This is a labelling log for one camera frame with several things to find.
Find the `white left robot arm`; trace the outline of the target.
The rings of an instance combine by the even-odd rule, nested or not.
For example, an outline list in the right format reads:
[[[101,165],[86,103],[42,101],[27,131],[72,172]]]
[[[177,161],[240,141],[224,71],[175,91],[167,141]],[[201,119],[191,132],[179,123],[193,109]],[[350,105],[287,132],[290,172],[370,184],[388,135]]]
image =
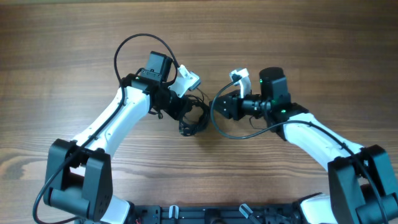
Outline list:
[[[45,185],[38,199],[73,215],[75,222],[139,223],[132,202],[113,194],[111,159],[129,131],[151,110],[181,120],[192,105],[186,91],[200,78],[177,66],[177,77],[166,83],[174,60],[151,52],[147,65],[121,80],[114,100],[95,121],[71,141],[57,139],[50,147]]]

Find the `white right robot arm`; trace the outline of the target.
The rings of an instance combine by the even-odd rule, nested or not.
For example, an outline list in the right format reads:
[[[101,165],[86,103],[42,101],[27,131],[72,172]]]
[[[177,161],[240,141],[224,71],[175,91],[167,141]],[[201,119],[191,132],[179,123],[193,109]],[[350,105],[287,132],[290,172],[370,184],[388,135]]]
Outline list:
[[[251,91],[245,68],[230,74],[235,91],[222,88],[210,111],[225,118],[263,118],[266,130],[301,148],[328,173],[329,192],[309,195],[287,211],[267,207],[263,218],[276,223],[388,223],[397,218],[397,179],[388,153],[379,145],[364,147],[321,124],[305,107],[294,103],[283,69],[260,71],[261,91]]]

